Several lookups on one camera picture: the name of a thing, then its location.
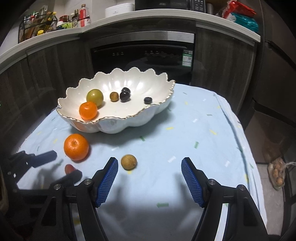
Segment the plastic bag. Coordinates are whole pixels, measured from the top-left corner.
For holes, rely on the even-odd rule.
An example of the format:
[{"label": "plastic bag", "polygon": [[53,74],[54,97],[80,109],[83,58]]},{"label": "plastic bag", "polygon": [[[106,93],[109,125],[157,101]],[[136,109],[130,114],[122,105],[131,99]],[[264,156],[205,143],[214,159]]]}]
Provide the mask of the plastic bag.
[{"label": "plastic bag", "polygon": [[238,2],[238,1],[228,1],[226,8],[222,12],[222,17],[227,18],[228,15],[232,12],[245,15],[247,17],[254,17],[256,12],[249,8],[248,6]]},{"label": "plastic bag", "polygon": [[232,22],[235,22],[241,26],[244,26],[255,33],[258,32],[258,24],[254,18],[250,18],[244,15],[232,12],[228,15],[226,19]]},{"label": "plastic bag", "polygon": [[289,165],[296,166],[296,162],[284,163],[283,159],[278,157],[268,164],[268,174],[273,187],[278,191],[285,185],[286,168]]}]

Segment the red bottle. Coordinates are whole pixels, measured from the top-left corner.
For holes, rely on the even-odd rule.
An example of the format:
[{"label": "red bottle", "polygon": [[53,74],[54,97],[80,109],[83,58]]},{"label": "red bottle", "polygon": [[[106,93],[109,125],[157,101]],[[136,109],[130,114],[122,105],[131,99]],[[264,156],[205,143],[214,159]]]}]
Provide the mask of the red bottle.
[{"label": "red bottle", "polygon": [[79,10],[79,18],[78,18],[78,27],[84,27],[91,23],[91,19],[89,16],[89,9],[85,4],[81,5],[81,9]]}]

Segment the table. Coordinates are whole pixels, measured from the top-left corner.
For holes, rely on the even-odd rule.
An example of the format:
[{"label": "table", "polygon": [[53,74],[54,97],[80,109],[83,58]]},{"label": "table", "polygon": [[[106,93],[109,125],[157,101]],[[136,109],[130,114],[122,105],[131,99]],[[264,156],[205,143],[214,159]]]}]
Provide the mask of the table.
[{"label": "table", "polygon": [[[110,241],[191,240],[202,214],[194,203],[181,173],[181,160],[190,157],[197,169],[221,185],[244,184],[256,203],[264,223],[263,190],[259,172],[242,126],[227,101],[214,92],[176,84],[172,102],[144,126],[117,134],[81,133],[54,110],[31,133],[20,150],[41,154],[57,152],[57,159],[31,168],[19,181],[22,189],[48,188],[64,176],[72,164],[91,178],[111,156],[119,162],[132,154],[138,166],[118,174],[106,203],[97,210]],[[91,145],[88,159],[72,162],[63,151],[72,133],[83,134]],[[227,217],[224,204],[216,240],[222,240]],[[84,240],[77,207],[73,219],[78,240]]]}]

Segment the jar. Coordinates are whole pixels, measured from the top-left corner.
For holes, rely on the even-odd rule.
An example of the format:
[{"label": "jar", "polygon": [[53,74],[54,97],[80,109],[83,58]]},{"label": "jar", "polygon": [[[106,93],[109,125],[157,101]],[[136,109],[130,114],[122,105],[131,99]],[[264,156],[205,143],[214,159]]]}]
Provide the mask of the jar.
[{"label": "jar", "polygon": [[69,15],[60,16],[59,20],[63,21],[64,23],[67,23],[69,22]]}]

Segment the spice rack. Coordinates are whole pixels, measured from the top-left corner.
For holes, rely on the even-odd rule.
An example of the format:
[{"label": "spice rack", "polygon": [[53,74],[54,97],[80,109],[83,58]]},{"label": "spice rack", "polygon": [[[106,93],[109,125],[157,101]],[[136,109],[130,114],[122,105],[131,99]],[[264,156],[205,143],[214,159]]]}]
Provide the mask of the spice rack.
[{"label": "spice rack", "polygon": [[48,21],[48,14],[39,15],[36,17],[25,17],[20,23],[18,32],[18,43],[21,43],[27,39],[35,37],[39,30],[43,30],[44,33],[55,30],[57,28],[57,18],[52,16],[53,19]]}]

